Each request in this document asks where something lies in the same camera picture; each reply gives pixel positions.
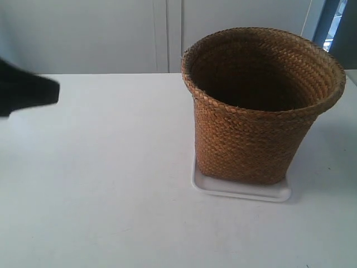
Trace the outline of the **brown woven wicker basket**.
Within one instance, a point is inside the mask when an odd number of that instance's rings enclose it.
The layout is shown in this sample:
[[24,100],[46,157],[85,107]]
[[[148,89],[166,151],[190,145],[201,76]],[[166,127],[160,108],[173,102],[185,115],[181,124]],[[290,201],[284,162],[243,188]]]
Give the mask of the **brown woven wicker basket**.
[[264,27],[212,33],[182,56],[191,93],[195,155],[205,176],[282,181],[318,116],[341,98],[346,74],[312,41]]

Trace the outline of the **white plastic tray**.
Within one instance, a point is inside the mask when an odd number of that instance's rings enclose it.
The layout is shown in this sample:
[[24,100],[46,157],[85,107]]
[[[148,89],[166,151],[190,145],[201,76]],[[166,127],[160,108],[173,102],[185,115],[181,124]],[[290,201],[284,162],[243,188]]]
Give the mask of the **white plastic tray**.
[[273,185],[250,185],[205,176],[201,173],[196,158],[193,159],[191,183],[198,191],[208,195],[263,202],[282,203],[292,194],[286,179]]

